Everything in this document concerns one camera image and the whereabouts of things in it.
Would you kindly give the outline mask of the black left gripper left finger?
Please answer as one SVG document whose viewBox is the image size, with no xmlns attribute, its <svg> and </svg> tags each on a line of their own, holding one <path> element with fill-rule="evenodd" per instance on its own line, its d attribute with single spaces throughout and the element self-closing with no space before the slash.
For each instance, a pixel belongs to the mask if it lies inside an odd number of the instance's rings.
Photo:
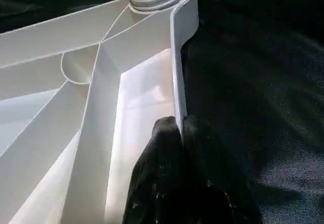
<svg viewBox="0 0 324 224">
<path fill-rule="evenodd" d="M 184 223 L 184 166 L 175 117 L 158 119 L 133 168 L 123 223 Z"/>
</svg>

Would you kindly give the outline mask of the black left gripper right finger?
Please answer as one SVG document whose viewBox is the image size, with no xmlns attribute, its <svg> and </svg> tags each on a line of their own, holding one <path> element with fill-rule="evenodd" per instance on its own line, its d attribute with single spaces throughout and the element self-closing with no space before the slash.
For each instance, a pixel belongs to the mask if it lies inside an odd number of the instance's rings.
<svg viewBox="0 0 324 224">
<path fill-rule="evenodd" d="M 197 223 L 262 223 L 248 178 L 208 121 L 185 117 L 183 146 Z"/>
</svg>

